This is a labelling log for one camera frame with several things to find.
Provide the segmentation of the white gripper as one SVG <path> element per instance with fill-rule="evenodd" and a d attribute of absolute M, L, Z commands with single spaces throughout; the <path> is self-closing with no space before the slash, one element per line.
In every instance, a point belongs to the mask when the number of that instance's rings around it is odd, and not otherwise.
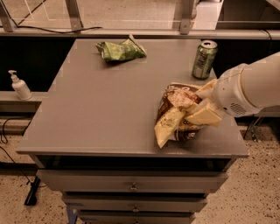
<path fill-rule="evenodd" d="M 223 118 L 223 111 L 232 117 L 259 113 L 261 108 L 254 106 L 242 90 L 241 77 L 246 66 L 247 64 L 240 64 L 228 69 L 218 80 L 210 80 L 196 91 L 195 94 L 203 101 L 186 117 L 186 120 L 195 125 L 218 127 Z M 206 99 L 212 96 L 213 101 Z"/>

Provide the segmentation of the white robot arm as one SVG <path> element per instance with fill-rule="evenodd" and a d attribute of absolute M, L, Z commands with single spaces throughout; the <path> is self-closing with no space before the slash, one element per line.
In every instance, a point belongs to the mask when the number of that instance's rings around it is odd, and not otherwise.
<path fill-rule="evenodd" d="M 228 69 L 197 93 L 203 99 L 185 119 L 195 125 L 218 126 L 223 116 L 250 116 L 280 105 L 280 52 L 251 64 Z"/>

